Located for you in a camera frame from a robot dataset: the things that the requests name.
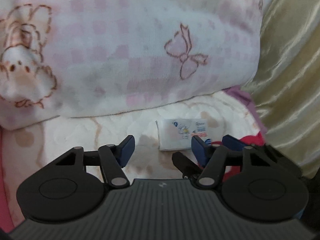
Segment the shiny gold fabric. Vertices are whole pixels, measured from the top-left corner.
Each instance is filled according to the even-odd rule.
[[[312,177],[320,166],[320,0],[273,0],[252,94],[267,141]]]

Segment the bow print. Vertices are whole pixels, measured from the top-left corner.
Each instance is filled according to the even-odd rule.
[[[180,78],[185,80],[196,72],[199,65],[206,65],[208,55],[201,53],[190,55],[192,42],[188,26],[180,24],[180,30],[165,45],[164,50],[170,56],[180,60]]]

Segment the brown outline pattern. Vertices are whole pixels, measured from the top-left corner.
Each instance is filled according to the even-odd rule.
[[[33,5],[32,4],[24,4],[24,5],[21,5],[21,6],[16,6],[14,9],[12,9],[9,13],[8,13],[8,16],[7,18],[4,20],[4,19],[1,19],[0,20],[0,23],[3,22],[3,21],[8,21],[10,19],[10,17],[12,16],[13,12],[20,9],[21,7],[26,7],[28,6],[29,7],[29,12],[28,12],[28,16],[27,16],[27,22],[31,21],[34,17],[34,15],[36,14],[36,12],[40,9],[40,8],[47,8],[48,9],[48,22],[47,22],[47,28],[45,30],[45,33],[49,33],[50,30],[51,30],[51,21],[52,21],[52,9],[51,7],[47,6],[47,5],[39,5],[37,6],[34,10],[33,10]],[[30,26],[33,28],[34,30],[34,33],[36,33],[36,40],[38,42],[38,45],[39,45],[39,50],[37,51],[36,49],[33,49],[31,48],[31,43],[32,43],[32,34],[28,31],[26,31],[25,29],[23,29],[24,26]],[[6,72],[6,77],[7,77],[7,80],[9,80],[9,73],[8,73],[8,69],[6,68],[6,66],[2,63],[2,60],[3,60],[3,55],[5,54],[5,52],[10,49],[10,48],[13,48],[13,47],[16,47],[16,46],[24,46],[26,49],[29,49],[30,51],[32,51],[33,53],[37,54],[39,57],[40,57],[40,63],[42,63],[44,61],[44,57],[42,55],[42,48],[46,45],[47,43],[47,37],[44,38],[44,41],[42,42],[41,41],[41,35],[40,35],[40,32],[37,30],[36,26],[32,23],[20,23],[18,20],[15,20],[13,22],[11,22],[8,26],[5,26],[5,29],[6,29],[6,36],[5,36],[5,39],[4,39],[4,44],[3,44],[3,47],[5,47],[5,50],[3,51],[3,53],[0,55],[0,72]],[[15,44],[14,46],[7,46],[7,42],[8,42],[8,38],[10,37],[10,41],[9,41],[9,44],[12,44],[12,35],[9,36],[10,33],[14,33],[16,31],[16,29],[20,29],[20,34],[23,35],[23,33],[25,34],[29,34],[31,36],[31,41],[29,42],[29,44],[26,44],[24,42],[18,42],[17,44]],[[45,98],[49,98],[51,97],[51,95],[53,94],[53,91],[57,89],[57,78],[55,75],[53,75],[52,73],[52,69],[51,67],[49,66],[39,66],[37,67],[35,73],[34,73],[34,77],[36,77],[39,73],[40,70],[43,70],[50,78],[52,78],[54,80],[54,84],[53,86],[51,87],[50,89],[50,93],[47,95],[47,96],[44,96],[42,99],[40,99],[38,102],[32,102],[30,99],[23,99],[21,101],[17,101],[17,102],[14,102],[14,106],[17,107],[17,108],[20,108],[20,107],[29,107],[29,106],[33,106],[33,105],[37,105],[39,106],[41,109],[44,109],[44,104],[43,104],[43,99]]]
[[[181,78],[181,80],[185,80],[185,79],[188,79],[189,77],[191,77],[196,72],[199,65],[207,65],[208,55],[204,55],[202,53],[189,55],[189,53],[192,49],[192,42],[191,42],[191,38],[190,38],[190,30],[189,30],[188,25],[185,26],[181,23],[180,24],[180,31],[177,31],[174,34],[174,37],[176,38],[178,35],[181,35],[182,39],[185,42],[185,45],[186,45],[185,51],[181,52],[180,54],[177,54],[177,55],[169,52],[167,50],[167,47],[173,42],[173,39],[170,39],[166,42],[166,44],[164,45],[164,50],[170,57],[174,57],[174,58],[177,58],[180,60],[180,62],[181,62],[180,78]],[[193,72],[191,72],[189,75],[187,75],[187,77],[183,77],[182,76],[183,65],[187,62],[188,59],[190,59],[191,61],[193,61],[196,64],[196,68]]]

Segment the white bedsheet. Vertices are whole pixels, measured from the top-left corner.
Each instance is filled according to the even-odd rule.
[[[172,152],[158,151],[155,121],[162,118],[205,118],[212,141],[220,141],[226,134],[242,138],[259,132],[245,106],[222,91],[153,109],[96,118],[57,117],[23,129],[4,131],[4,183],[15,226],[23,220],[15,198],[19,184],[74,146],[95,150],[104,144],[118,144],[132,134],[136,148],[124,168],[130,181],[181,178],[182,174],[172,164]],[[190,150],[184,153],[195,161]],[[90,172],[101,177],[98,168]]]

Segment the purple fabric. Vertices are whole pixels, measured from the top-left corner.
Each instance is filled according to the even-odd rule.
[[[236,100],[240,101],[242,104],[244,104],[247,107],[247,109],[250,111],[252,116],[255,118],[255,120],[260,128],[261,133],[263,135],[265,135],[267,132],[267,128],[261,122],[261,120],[256,112],[255,104],[251,100],[250,94],[247,92],[241,91],[240,86],[234,86],[231,88],[227,88],[227,89],[224,89],[223,91],[227,95],[235,98]]]

